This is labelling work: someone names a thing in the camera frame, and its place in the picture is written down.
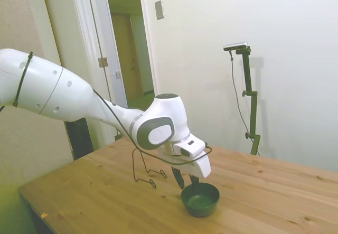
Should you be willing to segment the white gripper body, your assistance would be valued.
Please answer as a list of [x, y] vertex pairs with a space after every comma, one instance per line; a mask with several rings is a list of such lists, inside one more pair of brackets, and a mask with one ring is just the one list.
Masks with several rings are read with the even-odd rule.
[[205, 178], [211, 173], [211, 164], [206, 154], [205, 143], [178, 143], [173, 145], [173, 151], [162, 147], [158, 150], [158, 157], [170, 162], [169, 166], [181, 172]]

